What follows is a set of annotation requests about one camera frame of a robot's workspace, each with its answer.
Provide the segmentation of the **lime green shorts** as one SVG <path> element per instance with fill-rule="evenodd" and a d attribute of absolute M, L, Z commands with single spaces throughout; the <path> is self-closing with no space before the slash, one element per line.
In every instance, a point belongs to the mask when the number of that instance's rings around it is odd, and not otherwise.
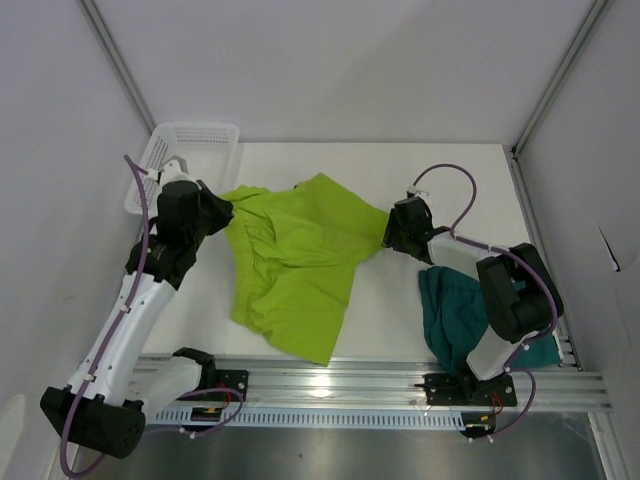
<path fill-rule="evenodd" d="M 356 269 L 381 250 L 388 213 L 325 174 L 222 197 L 233 206 L 224 230 L 236 268 L 231 319 L 279 351 L 328 364 Z"/>

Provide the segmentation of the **teal green shorts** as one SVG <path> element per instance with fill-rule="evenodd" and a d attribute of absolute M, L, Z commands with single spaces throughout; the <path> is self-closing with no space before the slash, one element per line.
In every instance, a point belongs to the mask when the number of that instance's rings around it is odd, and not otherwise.
<path fill-rule="evenodd" d="M 424 338 L 444 370 L 454 376 L 470 371 L 482 381 L 506 367 L 541 368 L 558 364 L 561 356 L 552 336 L 534 340 L 519 353 L 519 342 L 499 335 L 491 325 L 480 283 L 445 267 L 431 267 L 418 276 Z"/>

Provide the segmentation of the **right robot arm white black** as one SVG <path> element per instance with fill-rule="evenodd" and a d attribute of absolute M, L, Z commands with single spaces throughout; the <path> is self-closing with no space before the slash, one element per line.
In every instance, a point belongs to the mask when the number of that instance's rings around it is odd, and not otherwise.
<path fill-rule="evenodd" d="M 383 245 L 426 264 L 418 274 L 425 341 L 468 403 L 489 396 L 563 312 L 533 245 L 499 247 L 436 227 L 418 196 L 391 208 Z"/>

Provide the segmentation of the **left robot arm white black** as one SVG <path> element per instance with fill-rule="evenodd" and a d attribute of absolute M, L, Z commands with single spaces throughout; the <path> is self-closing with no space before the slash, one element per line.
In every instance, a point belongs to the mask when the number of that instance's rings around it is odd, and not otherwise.
<path fill-rule="evenodd" d="M 67 385 L 49 387 L 41 397 L 44 415 L 63 440 L 122 459 L 136 448 L 150 417 L 188 393 L 204 400 L 215 392 L 214 356 L 189 347 L 176 350 L 142 386 L 129 382 L 200 246 L 230 223 L 232 209 L 201 180 L 161 188 L 157 214 L 130 251 L 119 298 L 96 342 Z"/>

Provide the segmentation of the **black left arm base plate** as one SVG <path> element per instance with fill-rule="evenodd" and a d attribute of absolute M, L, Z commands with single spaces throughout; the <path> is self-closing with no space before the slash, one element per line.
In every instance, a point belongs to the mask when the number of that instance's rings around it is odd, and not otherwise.
<path fill-rule="evenodd" d="M 206 373 L 201 379 L 198 390 L 228 388 L 238 391 L 246 399 L 249 386 L 249 372 L 247 370 L 217 370 Z M 235 402 L 237 397 L 229 392 L 201 393 L 199 398 L 213 402 Z"/>

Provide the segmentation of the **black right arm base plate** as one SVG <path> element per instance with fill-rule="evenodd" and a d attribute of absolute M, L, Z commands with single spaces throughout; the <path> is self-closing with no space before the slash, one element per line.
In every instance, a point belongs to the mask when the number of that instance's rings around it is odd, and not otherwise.
<path fill-rule="evenodd" d="M 452 376 L 446 373 L 430 373 L 425 374 L 422 382 L 415 384 L 415 387 L 425 392 L 427 403 L 432 406 L 517 405 L 513 380 L 506 374 L 481 381 L 471 374 Z"/>

